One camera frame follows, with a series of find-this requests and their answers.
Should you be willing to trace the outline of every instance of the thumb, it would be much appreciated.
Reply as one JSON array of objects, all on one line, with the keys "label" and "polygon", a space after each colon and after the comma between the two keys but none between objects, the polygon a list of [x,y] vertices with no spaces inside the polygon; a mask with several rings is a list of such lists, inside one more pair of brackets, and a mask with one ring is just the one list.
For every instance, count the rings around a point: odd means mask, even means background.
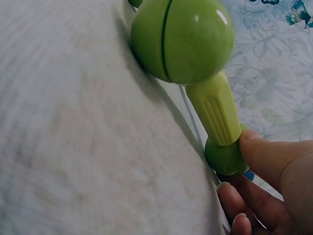
[{"label": "thumb", "polygon": [[280,179],[295,159],[313,152],[313,141],[271,142],[253,130],[244,131],[239,139],[245,162],[259,177],[280,192]]}]

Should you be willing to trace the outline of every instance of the finger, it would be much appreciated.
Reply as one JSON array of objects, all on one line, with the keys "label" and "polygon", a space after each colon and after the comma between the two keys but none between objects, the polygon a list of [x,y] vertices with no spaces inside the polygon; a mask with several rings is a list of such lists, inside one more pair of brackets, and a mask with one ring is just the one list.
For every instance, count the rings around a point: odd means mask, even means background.
[{"label": "finger", "polygon": [[233,223],[238,214],[244,213],[249,219],[250,227],[252,229],[262,226],[250,209],[246,206],[243,198],[234,186],[230,185],[228,182],[221,183],[217,188],[217,192],[221,205],[231,223]]},{"label": "finger", "polygon": [[246,214],[238,214],[233,222],[230,235],[252,235],[250,220]]},{"label": "finger", "polygon": [[313,151],[313,141],[270,142],[253,130],[244,131],[239,143],[251,170],[278,192],[281,192],[280,178],[286,167],[297,157]]},{"label": "finger", "polygon": [[280,218],[287,213],[284,203],[264,191],[245,176],[224,177],[222,181],[231,183],[243,198],[247,207],[256,215],[261,223],[273,231]]}]

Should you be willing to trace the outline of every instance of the white fabric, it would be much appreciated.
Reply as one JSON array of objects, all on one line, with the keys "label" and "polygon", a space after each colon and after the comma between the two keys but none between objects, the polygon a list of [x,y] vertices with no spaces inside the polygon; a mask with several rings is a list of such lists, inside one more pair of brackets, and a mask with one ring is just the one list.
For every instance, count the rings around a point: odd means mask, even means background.
[{"label": "white fabric", "polygon": [[229,230],[180,88],[130,51],[133,17],[127,0],[0,0],[0,234]]}]

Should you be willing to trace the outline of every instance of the green ball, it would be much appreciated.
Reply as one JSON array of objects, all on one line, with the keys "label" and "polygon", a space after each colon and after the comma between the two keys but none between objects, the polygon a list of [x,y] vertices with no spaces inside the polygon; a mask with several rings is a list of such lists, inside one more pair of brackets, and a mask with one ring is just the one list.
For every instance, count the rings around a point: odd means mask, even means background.
[{"label": "green ball", "polygon": [[235,30],[219,0],[148,0],[133,22],[131,43],[152,75],[190,84],[216,75],[226,65]]},{"label": "green ball", "polygon": [[142,4],[142,0],[128,0],[128,2],[136,8],[139,8]]}]

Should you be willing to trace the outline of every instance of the handle grip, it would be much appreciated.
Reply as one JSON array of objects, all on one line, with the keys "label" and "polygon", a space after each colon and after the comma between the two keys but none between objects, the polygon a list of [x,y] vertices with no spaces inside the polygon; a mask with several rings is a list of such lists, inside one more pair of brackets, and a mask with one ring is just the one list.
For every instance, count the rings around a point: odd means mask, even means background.
[{"label": "handle grip", "polygon": [[241,128],[224,70],[212,78],[186,86],[186,93],[214,144],[229,146],[238,140]]}]

